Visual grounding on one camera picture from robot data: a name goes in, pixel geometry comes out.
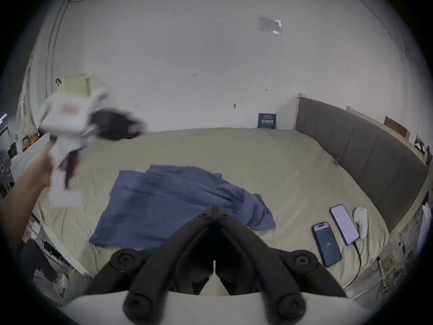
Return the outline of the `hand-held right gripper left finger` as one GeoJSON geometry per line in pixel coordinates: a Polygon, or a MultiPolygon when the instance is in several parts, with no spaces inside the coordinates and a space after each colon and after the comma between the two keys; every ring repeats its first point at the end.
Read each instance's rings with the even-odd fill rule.
{"type": "Polygon", "coordinates": [[[84,295],[127,291],[122,311],[133,323],[157,323],[168,291],[198,295],[214,273],[209,238],[215,207],[207,207],[154,250],[115,252],[84,295]]]}

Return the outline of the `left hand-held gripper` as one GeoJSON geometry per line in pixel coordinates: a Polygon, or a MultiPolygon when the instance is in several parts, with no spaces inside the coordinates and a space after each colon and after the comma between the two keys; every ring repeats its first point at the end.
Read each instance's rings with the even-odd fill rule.
{"type": "Polygon", "coordinates": [[[98,88],[89,96],[57,92],[45,101],[39,127],[55,139],[48,153],[52,164],[48,194],[51,205],[81,205],[81,195],[71,186],[71,180],[91,136],[122,140],[144,133],[143,122],[125,112],[106,108],[109,99],[108,88],[98,88]]]}

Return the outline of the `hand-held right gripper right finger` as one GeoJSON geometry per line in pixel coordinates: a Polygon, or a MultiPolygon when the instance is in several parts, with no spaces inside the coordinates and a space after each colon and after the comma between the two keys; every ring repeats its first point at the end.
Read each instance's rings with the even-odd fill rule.
{"type": "Polygon", "coordinates": [[[271,323],[297,323],[306,315],[302,292],[342,297],[331,273],[306,250],[270,248],[221,207],[214,208],[215,274],[229,295],[260,292],[271,323]]]}

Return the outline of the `person's left hand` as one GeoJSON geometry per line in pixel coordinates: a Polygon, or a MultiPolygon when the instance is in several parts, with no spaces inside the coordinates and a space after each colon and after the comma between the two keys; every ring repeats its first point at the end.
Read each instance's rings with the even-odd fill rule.
{"type": "Polygon", "coordinates": [[[53,141],[48,141],[36,160],[30,165],[30,184],[34,188],[44,189],[50,187],[53,164],[50,158],[50,151],[55,145],[53,141]]]}

